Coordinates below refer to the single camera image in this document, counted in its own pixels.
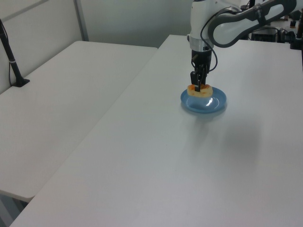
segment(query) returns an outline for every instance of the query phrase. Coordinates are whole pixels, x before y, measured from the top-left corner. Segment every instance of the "black clamp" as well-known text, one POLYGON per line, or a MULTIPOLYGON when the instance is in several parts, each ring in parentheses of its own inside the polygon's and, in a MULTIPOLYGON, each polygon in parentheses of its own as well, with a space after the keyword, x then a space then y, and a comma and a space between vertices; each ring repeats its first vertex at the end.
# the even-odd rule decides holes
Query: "black clamp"
POLYGON ((255 15, 256 15, 256 18, 257 18, 259 24, 261 26, 266 25, 266 19, 265 19, 265 15, 264 15, 261 4, 259 3, 255 6, 253 6, 253 10, 255 12, 255 15))

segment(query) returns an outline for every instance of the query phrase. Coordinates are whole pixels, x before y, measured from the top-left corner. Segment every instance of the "white tabletop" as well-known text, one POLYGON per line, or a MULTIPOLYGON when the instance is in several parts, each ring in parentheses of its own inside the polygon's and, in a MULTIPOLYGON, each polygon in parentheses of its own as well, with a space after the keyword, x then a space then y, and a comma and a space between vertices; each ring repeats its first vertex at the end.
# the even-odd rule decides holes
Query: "white tabletop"
POLYGON ((216 51, 225 112, 182 108, 191 50, 170 36, 12 227, 301 227, 301 52, 216 51))
POLYGON ((35 196, 156 48, 75 42, 0 95, 0 193, 35 196))

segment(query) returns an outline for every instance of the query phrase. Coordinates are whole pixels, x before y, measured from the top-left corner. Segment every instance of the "black stand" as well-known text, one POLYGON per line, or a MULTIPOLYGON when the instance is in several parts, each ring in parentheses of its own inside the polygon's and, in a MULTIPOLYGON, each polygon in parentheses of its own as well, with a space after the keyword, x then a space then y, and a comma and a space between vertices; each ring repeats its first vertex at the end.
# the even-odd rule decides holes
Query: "black stand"
POLYGON ((13 55, 13 52, 11 51, 10 45, 9 45, 9 40, 6 37, 6 33, 4 30, 4 26, 2 24, 2 21, 0 20, 0 39, 2 41, 3 47, 5 49, 6 55, 8 56, 9 63, 14 71, 15 77, 16 77, 16 82, 12 85, 15 87, 22 87, 25 84, 29 82, 28 79, 24 79, 19 71, 18 65, 16 63, 15 57, 13 55))

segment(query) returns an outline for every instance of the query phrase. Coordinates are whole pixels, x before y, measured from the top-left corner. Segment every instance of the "blue bowl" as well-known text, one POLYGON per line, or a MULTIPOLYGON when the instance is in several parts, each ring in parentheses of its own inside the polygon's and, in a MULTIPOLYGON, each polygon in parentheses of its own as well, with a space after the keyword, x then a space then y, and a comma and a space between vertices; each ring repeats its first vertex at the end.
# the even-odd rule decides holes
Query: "blue bowl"
POLYGON ((187 90, 181 94, 181 102, 185 108, 197 113, 213 113, 222 110, 226 104, 226 95, 220 89, 213 87, 213 95, 207 98, 190 96, 187 90))

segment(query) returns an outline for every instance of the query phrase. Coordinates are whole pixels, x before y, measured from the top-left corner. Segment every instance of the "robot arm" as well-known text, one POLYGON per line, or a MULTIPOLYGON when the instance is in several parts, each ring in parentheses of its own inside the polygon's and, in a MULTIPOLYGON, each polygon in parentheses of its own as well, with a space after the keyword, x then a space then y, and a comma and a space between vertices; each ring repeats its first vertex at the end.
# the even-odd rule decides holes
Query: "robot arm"
POLYGON ((194 0, 192 4, 189 43, 195 71, 190 75, 195 91, 200 91, 201 84, 205 84, 206 76, 211 71, 214 44, 230 47, 257 28, 303 8, 303 0, 268 0, 241 12, 226 1, 194 0))

